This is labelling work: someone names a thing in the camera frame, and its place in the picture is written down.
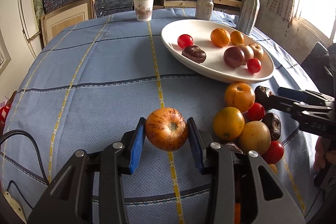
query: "pile of fruit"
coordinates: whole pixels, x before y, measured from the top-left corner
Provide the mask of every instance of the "pile of fruit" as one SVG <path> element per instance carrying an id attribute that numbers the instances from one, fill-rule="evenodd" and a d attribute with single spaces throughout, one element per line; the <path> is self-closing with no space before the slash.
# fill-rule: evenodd
<path id="1" fill-rule="evenodd" d="M 233 83 L 226 89 L 226 108 L 219 111 L 213 120 L 214 133 L 225 142 L 235 142 L 236 150 L 247 153 L 257 151 L 277 173 L 274 164 L 284 155 L 284 147 L 278 139 L 281 136 L 281 122 L 267 104 L 270 89 L 258 86 L 255 91 L 246 83 Z M 249 122 L 245 123 L 243 112 Z"/>
<path id="2" fill-rule="evenodd" d="M 217 47 L 226 47 L 229 43 L 234 46 L 225 50 L 223 61 L 231 68 L 238 68 L 247 64 L 250 73 L 257 73 L 261 70 L 261 62 L 264 55 L 263 48 L 258 43 L 244 44 L 244 36 L 239 31 L 233 31 L 231 34 L 222 28 L 214 29 L 211 32 L 210 39 Z M 182 55 L 196 62 L 203 63 L 206 59 L 206 53 L 198 46 L 194 45 L 193 38 L 188 34 L 182 34 L 177 39 L 177 44 L 181 47 Z"/>

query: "human hand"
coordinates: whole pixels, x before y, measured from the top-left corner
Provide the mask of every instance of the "human hand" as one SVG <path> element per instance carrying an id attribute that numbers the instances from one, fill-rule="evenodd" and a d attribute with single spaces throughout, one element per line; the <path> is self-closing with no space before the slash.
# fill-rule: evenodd
<path id="1" fill-rule="evenodd" d="M 326 152 L 325 148 L 323 147 L 321 137 L 319 137 L 316 142 L 315 152 L 315 171 L 318 172 L 320 169 L 323 169 L 326 166 L 326 160 L 329 161 L 331 164 L 336 165 L 336 150 Z"/>

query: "blue tablecloth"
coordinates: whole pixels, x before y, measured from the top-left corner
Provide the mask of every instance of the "blue tablecloth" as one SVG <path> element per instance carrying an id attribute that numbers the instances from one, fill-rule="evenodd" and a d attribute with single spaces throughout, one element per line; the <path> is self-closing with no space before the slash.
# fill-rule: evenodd
<path id="1" fill-rule="evenodd" d="M 140 117 L 162 105 L 179 110 L 185 118 L 194 117 L 198 128 L 211 132 L 214 115 L 224 107 L 228 84 L 182 65 L 160 37 L 165 25 L 194 14 L 195 9 L 155 10 L 148 23 L 137 22 L 131 11 L 63 30 L 29 69 L 5 132 L 19 128 L 33 135 L 50 179 L 77 149 L 103 150 L 135 129 Z M 212 20 L 234 27 L 236 16 L 214 11 Z M 280 86 L 316 90 L 300 65 L 273 40 L 256 28 L 251 37 L 269 52 L 276 67 L 274 76 L 261 85 L 274 91 Z M 289 115 L 274 112 L 282 121 L 280 141 L 285 147 L 277 164 L 278 176 L 310 218 L 323 198 L 313 184 L 316 137 L 299 131 Z M 1 146 L 1 155 L 3 189 L 14 180 L 34 206 L 46 185 L 31 142 L 14 136 Z M 94 223 L 98 223 L 98 178 L 97 174 Z M 197 172 L 188 143 L 166 153 L 146 140 L 138 169 L 132 176 L 123 176 L 123 183 L 130 223 L 204 223 L 210 177 Z M 10 193 L 28 216 L 30 209 L 17 190 L 12 187 Z"/>

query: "paper cup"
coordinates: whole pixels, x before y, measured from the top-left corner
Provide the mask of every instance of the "paper cup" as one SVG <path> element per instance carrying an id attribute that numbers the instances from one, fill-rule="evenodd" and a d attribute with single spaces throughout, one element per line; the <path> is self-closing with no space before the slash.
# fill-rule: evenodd
<path id="1" fill-rule="evenodd" d="M 133 0 L 137 21 L 152 20 L 154 0 Z"/>

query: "oval plate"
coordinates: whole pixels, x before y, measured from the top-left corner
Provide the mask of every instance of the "oval plate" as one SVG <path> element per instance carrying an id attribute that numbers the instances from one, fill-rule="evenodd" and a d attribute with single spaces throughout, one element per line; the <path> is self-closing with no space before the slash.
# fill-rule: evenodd
<path id="1" fill-rule="evenodd" d="M 223 54 L 227 48 L 234 45 L 230 43 L 228 46 L 223 48 L 215 46 L 210 40 L 210 34 L 216 28 L 223 28 L 229 33 L 235 31 L 233 28 L 211 21 L 185 19 L 166 25 L 162 29 L 161 38 L 166 48 L 178 61 L 191 70 L 206 77 L 226 83 L 237 81 L 245 83 L 258 83 L 272 77 L 274 63 L 265 49 L 261 60 L 261 70 L 258 73 L 251 74 L 247 70 L 246 65 L 241 65 L 239 68 L 230 68 L 227 66 L 223 61 Z M 205 51 L 207 58 L 202 64 L 198 64 L 182 55 L 182 48 L 180 48 L 177 44 L 177 38 L 182 34 L 192 36 L 194 39 L 194 45 L 197 45 Z M 243 35 L 245 44 L 248 45 L 256 42 L 251 37 L 248 37 L 245 34 Z"/>

